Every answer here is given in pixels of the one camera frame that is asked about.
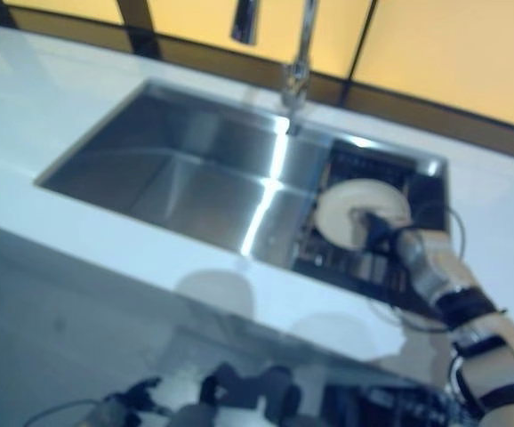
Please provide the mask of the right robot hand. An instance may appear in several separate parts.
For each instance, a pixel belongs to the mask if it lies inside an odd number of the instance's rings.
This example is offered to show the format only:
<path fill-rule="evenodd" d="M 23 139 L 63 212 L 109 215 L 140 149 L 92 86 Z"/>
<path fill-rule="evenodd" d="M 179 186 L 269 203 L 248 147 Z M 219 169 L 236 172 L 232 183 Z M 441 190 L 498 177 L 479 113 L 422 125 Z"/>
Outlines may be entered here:
<path fill-rule="evenodd" d="M 412 222 L 395 224 L 373 211 L 360 209 L 349 214 L 357 230 L 352 241 L 356 244 L 356 252 L 383 255 L 390 259 L 399 259 L 399 239 L 408 230 L 416 230 Z"/>

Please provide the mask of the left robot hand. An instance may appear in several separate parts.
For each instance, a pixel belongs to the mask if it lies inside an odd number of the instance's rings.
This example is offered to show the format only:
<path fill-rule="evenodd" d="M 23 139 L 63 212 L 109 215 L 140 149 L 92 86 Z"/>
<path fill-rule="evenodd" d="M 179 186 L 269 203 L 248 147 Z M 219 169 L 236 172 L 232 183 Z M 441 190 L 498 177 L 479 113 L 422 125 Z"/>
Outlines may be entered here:
<path fill-rule="evenodd" d="M 162 382 L 159 376 L 150 377 L 139 381 L 123 392 L 114 394 L 114 399 L 125 409 L 131 412 L 142 412 L 156 415 L 167 415 L 167 409 L 157 404 L 150 395 Z"/>

